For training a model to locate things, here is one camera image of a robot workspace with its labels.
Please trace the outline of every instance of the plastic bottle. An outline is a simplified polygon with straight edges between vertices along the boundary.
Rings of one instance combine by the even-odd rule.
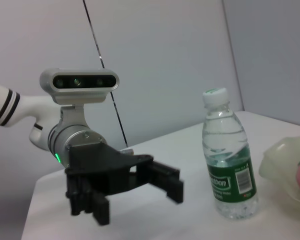
[[[204,92],[203,102],[202,145],[216,209],[229,219],[249,218],[259,204],[246,132],[229,108],[227,89]]]

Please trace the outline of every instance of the white bottle cap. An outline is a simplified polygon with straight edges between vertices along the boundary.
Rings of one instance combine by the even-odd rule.
[[[213,88],[205,91],[203,94],[203,102],[206,108],[229,103],[229,95],[226,88]]]

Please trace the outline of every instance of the white table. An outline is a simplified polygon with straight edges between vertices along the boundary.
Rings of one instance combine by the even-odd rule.
[[[258,174],[263,152],[300,126],[238,112],[250,145],[260,199],[251,219],[231,221],[214,209],[202,150],[202,124],[133,146],[136,154],[181,169],[184,203],[174,204],[163,191],[145,185],[108,197],[110,225],[98,226],[91,214],[70,216],[63,171],[36,183],[22,240],[300,240],[300,211],[292,200]]]

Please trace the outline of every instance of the white wall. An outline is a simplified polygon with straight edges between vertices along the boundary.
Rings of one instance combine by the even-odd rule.
[[[0,84],[23,95],[44,95],[39,76],[50,67],[101,68],[82,2],[0,1]],[[117,149],[125,147],[110,96],[85,110],[92,129]],[[0,240],[21,238],[36,180],[61,169],[50,152],[28,140],[34,121],[0,127]]]
[[[300,0],[225,0],[244,109],[300,125]]]
[[[200,123],[202,92],[242,109],[221,0],[86,0],[128,144]]]

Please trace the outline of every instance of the green led light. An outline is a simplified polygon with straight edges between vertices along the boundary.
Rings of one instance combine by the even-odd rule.
[[[57,153],[55,154],[55,157],[56,157],[56,159],[58,159],[58,162],[61,163],[60,157]]]

